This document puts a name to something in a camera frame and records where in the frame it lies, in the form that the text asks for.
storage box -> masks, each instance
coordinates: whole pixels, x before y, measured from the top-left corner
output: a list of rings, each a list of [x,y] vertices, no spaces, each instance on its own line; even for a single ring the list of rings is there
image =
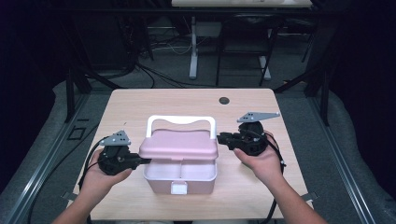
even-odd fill
[[[210,131],[152,131],[156,119],[175,124],[206,120],[210,123]],[[211,193],[218,173],[216,122],[211,117],[151,116],[139,155],[151,159],[151,163],[145,165],[144,176],[155,193]]]

metal rail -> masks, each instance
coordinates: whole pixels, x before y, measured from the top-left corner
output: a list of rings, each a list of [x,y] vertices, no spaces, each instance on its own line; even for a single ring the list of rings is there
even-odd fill
[[[78,112],[81,111],[82,107],[88,101],[89,95],[82,94],[78,98],[76,103],[76,114],[73,118],[71,118],[70,122],[65,123],[58,136],[56,137],[54,143],[52,144],[51,148],[47,156],[43,159],[42,162],[37,166],[35,172],[33,173],[32,177],[30,178],[29,182],[27,183],[26,187],[23,190],[20,198],[15,203],[14,207],[12,208],[6,223],[22,223],[23,219],[27,215],[29,209],[32,206],[33,200],[37,195],[38,191],[43,185],[44,180],[46,179],[47,175],[50,173],[50,170],[55,163],[55,160],[60,152],[60,146],[64,139],[66,138],[66,134],[73,129],[73,123],[76,121],[76,117]]]
[[[361,219],[361,223],[375,224],[375,219],[371,214],[366,201],[364,200],[364,197],[358,184],[355,181],[355,178],[349,170],[347,162],[344,159],[343,152],[341,151],[341,148],[338,146],[337,141],[332,134],[331,127],[326,126],[320,117],[318,102],[312,97],[308,98],[308,102],[311,105],[312,110],[314,110],[316,119],[318,120],[318,123],[320,124],[323,132],[327,137],[327,140],[329,141],[335,166],[337,167],[337,170],[340,173],[341,178],[343,179],[346,191],[348,192],[349,197],[353,205],[355,206],[358,216]]]

hand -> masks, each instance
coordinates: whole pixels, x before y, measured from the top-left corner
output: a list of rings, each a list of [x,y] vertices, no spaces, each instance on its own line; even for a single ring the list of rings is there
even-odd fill
[[[126,169],[117,175],[106,175],[97,164],[99,154],[103,150],[96,150],[90,162],[88,170],[84,178],[82,189],[78,196],[88,200],[92,206],[96,206],[110,192],[111,188],[126,179],[132,172],[132,169]]]
[[[265,131],[266,134],[269,134],[268,140],[276,146],[276,142],[274,140],[274,136]],[[260,181],[270,187],[271,183],[274,183],[275,180],[279,180],[279,178],[283,178],[282,172],[280,170],[280,161],[275,151],[268,146],[264,152],[262,152],[259,156],[253,157],[248,156],[244,151],[239,148],[236,148],[233,151],[236,157],[244,163],[247,167],[249,167],[255,176],[260,179]]]

desk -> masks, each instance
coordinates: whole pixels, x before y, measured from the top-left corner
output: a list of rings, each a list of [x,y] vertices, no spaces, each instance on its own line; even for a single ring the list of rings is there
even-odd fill
[[[220,97],[230,103],[222,105]],[[274,93],[266,89],[162,89],[116,90],[108,101],[92,145],[102,137],[124,130],[138,149],[146,136],[151,115],[211,116],[217,132],[237,132],[236,120],[252,112],[277,112]],[[169,128],[169,123],[159,123]],[[296,160],[282,116],[262,120],[264,129],[272,132],[288,165],[284,176],[300,194],[307,189]],[[208,129],[207,122],[198,121],[189,129]],[[212,194],[155,194],[143,177],[144,165],[123,182],[114,186],[92,211],[92,219],[105,220],[198,220],[264,218],[273,196],[255,175],[226,146],[219,145],[218,176]],[[278,209],[273,218],[282,218]]]
[[[172,0],[172,7],[311,7],[310,0]],[[190,79],[197,78],[198,49],[196,48],[196,21],[191,20],[191,63]],[[260,65],[265,65],[265,57],[260,57]],[[265,72],[265,80],[271,80],[269,69]]]

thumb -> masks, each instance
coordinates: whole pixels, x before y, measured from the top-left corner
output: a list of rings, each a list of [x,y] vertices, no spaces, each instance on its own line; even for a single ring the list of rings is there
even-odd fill
[[[234,149],[233,153],[241,162],[245,162],[248,158],[248,155],[239,148]]]
[[[132,169],[126,169],[116,175],[114,175],[115,184],[120,183],[122,180],[126,179],[132,173]]]

